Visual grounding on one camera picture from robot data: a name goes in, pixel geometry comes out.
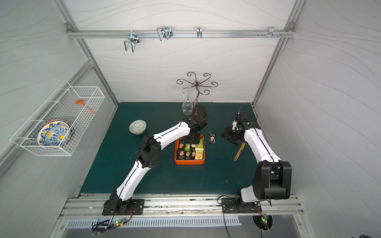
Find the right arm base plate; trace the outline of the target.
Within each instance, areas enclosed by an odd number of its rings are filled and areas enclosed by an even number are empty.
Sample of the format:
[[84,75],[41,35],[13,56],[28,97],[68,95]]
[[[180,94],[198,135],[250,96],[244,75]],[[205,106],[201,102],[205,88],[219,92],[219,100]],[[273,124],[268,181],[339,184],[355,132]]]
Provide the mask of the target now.
[[262,214],[259,202],[244,203],[228,196],[219,197],[217,202],[221,205],[224,214]]

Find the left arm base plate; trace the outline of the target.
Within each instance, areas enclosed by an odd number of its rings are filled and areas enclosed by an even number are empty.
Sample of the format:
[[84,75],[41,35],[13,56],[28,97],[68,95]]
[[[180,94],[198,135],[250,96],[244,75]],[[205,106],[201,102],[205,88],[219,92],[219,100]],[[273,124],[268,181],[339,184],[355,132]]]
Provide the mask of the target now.
[[142,215],[144,199],[130,199],[120,201],[119,199],[109,199],[103,205],[103,216],[123,216],[123,215]]

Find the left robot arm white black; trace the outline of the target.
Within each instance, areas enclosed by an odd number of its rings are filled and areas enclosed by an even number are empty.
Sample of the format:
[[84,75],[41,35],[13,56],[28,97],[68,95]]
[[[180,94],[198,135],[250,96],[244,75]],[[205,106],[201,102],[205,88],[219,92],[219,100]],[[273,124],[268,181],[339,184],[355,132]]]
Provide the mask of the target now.
[[112,192],[109,202],[114,214],[124,214],[129,208],[132,196],[146,173],[158,165],[161,160],[161,151],[169,144],[180,138],[185,138],[195,144],[200,138],[199,132],[207,125],[203,116],[186,116],[175,126],[143,137],[138,157],[122,184]]

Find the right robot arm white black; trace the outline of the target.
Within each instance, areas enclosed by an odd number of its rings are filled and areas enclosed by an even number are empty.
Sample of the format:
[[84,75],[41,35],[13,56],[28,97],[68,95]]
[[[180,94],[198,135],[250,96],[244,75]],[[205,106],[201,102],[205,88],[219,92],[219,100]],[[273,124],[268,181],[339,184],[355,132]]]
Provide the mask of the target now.
[[233,129],[227,127],[222,137],[235,145],[243,143],[251,149],[258,165],[250,186],[238,192],[243,203],[260,200],[284,200],[291,195],[292,167],[270,147],[262,130],[257,128]]

